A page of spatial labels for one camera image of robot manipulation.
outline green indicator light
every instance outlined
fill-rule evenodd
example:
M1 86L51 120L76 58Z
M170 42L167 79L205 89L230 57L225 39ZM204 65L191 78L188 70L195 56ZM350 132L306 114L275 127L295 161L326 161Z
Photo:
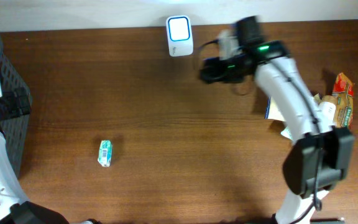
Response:
M267 50L267 49L269 49L268 46L261 46L261 47L259 47L259 50L260 50L260 51L262 51L262 50Z

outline small packet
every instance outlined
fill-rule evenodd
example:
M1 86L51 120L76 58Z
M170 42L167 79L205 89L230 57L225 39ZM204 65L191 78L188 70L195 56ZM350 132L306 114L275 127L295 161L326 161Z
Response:
M103 167L109 167L112 156L112 144L109 140L103 140L100 143L98 162Z
M340 73L336 77L333 96L337 98L334 115L334 124L337 128L349 127L353 120L353 86L345 74Z

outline barcode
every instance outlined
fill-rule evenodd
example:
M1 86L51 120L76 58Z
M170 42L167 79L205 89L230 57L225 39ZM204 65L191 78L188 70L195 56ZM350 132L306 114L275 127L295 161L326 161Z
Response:
M102 150L102 158L107 159L107 149Z

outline orange package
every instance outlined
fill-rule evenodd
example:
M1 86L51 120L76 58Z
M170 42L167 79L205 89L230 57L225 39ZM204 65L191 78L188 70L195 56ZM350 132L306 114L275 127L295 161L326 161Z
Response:
M334 123L337 128L349 127L353 120L353 86L345 74L340 73L336 77L333 96L337 98Z

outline wooden table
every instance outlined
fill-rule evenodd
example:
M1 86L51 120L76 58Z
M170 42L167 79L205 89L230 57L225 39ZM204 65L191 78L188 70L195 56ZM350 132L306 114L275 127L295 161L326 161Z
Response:
M195 46L225 28L195 26ZM315 217L358 223L358 21L263 28L285 41L313 92L330 93L339 72L356 83L350 174ZM34 96L20 177L33 202L104 223L216 223L281 206L291 144L282 124L264 120L267 97L254 85L238 96L199 81L192 57L168 55L164 27L2 37ZM97 162L102 139L114 143L108 168Z

